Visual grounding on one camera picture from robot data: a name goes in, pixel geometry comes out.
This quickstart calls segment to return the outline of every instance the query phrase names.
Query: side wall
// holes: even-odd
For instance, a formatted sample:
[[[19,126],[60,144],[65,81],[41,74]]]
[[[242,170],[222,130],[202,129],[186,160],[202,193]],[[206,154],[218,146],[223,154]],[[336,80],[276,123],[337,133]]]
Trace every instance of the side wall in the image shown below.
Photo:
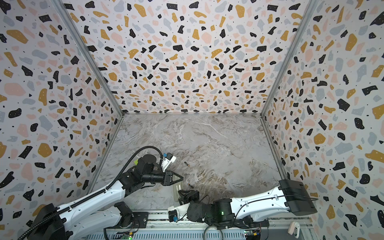
[[[50,1],[1,1],[0,239],[86,194],[118,116]]]
[[[261,111],[305,0],[65,0],[124,112]]]
[[[383,11],[320,1],[265,116],[319,239],[384,239]]]

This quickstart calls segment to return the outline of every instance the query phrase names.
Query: robotic arm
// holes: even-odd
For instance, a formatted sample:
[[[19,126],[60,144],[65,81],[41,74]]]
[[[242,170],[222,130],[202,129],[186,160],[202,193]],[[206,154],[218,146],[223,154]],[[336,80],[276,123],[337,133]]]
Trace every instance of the robotic arm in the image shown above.
[[[168,208],[170,222],[177,222],[184,215],[192,222],[205,222],[218,229],[239,227],[254,228],[266,218],[292,212],[296,216],[317,213],[312,198],[303,183],[280,180],[280,186],[249,197],[220,199],[213,204],[203,204],[198,191],[182,191],[183,205]]]
[[[124,197],[143,188],[146,182],[170,186],[184,179],[166,170],[176,157],[170,153],[163,157],[165,160],[161,159],[157,164],[155,156],[146,154],[139,158],[137,165],[118,175],[116,180],[87,196],[58,207],[53,204],[44,206],[33,221],[32,231],[29,229],[18,240],[26,236],[28,240],[77,240],[101,228],[129,226],[133,221],[132,211],[120,202]],[[180,179],[174,181],[173,175]],[[97,211],[109,204],[114,205],[105,211]]]

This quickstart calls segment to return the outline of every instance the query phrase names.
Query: patterned wallpaper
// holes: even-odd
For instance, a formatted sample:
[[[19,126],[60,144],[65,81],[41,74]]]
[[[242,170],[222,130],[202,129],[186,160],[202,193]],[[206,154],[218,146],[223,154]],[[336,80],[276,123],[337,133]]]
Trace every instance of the patterned wallpaper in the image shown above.
[[[16,239],[85,195],[118,116],[50,1],[0,8],[0,239]]]
[[[260,112],[305,0],[65,0],[126,113]]]
[[[319,239],[384,239],[384,2],[319,1],[265,119]]]

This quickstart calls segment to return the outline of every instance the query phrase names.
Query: terrazzo pattern wall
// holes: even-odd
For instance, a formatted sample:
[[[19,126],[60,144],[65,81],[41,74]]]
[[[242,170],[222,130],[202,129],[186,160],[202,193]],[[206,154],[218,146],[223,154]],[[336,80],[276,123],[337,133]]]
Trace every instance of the terrazzo pattern wall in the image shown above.
[[[319,239],[384,239],[384,2],[319,1],[265,120]]]
[[[126,113],[256,113],[305,0],[65,0]]]
[[[50,1],[0,0],[0,239],[88,191],[118,115]]]

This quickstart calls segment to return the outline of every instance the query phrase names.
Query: gray marble surface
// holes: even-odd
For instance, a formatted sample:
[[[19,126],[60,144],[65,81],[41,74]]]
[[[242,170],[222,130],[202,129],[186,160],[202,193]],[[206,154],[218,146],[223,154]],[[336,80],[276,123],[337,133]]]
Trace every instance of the gray marble surface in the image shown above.
[[[177,159],[168,169],[184,176],[183,189],[192,190],[189,183],[200,197],[208,194],[211,203],[267,191],[281,179],[257,115],[141,114],[125,116],[94,189],[112,181],[131,155],[147,145],[174,154]],[[138,157],[146,153],[158,157],[147,149]],[[179,205],[172,186],[161,184],[138,190],[124,201],[134,210]]]

